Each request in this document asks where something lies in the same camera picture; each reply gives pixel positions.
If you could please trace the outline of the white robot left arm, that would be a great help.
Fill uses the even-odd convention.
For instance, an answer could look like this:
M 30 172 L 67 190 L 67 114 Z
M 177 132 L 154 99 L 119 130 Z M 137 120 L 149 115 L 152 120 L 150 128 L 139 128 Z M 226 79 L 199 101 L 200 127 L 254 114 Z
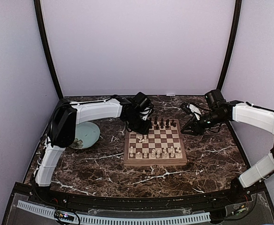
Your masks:
M 34 196 L 42 204 L 53 201 L 52 192 L 45 187 L 51 185 L 62 152 L 74 142 L 77 125 L 92 120 L 119 118 L 129 131 L 146 135 L 151 126 L 148 116 L 153 113 L 153 108 L 149 97 L 142 92 L 134 97 L 112 95 L 93 101 L 59 100 L 40 139 L 44 148 L 33 176 L 33 183 L 39 186 Z

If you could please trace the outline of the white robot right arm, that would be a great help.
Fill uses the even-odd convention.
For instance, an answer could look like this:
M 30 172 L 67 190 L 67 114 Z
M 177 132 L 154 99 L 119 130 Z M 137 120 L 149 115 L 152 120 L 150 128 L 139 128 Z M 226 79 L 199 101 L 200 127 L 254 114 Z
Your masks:
M 203 135 L 209 129 L 231 122 L 245 148 L 251 167 L 238 176 L 237 183 L 227 192 L 226 199 L 237 203 L 244 196 L 244 189 L 258 181 L 274 190 L 274 102 L 249 103 L 238 100 L 227 102 L 209 100 L 203 113 L 195 103 L 182 103 L 181 108 L 191 118 L 181 129 L 188 135 Z

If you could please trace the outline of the white chess king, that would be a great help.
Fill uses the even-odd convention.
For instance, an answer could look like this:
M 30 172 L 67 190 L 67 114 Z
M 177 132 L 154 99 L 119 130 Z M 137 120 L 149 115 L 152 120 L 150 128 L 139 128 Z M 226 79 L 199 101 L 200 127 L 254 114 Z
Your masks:
M 150 153 L 150 158 L 156 158 L 156 150 L 152 149 L 151 153 Z

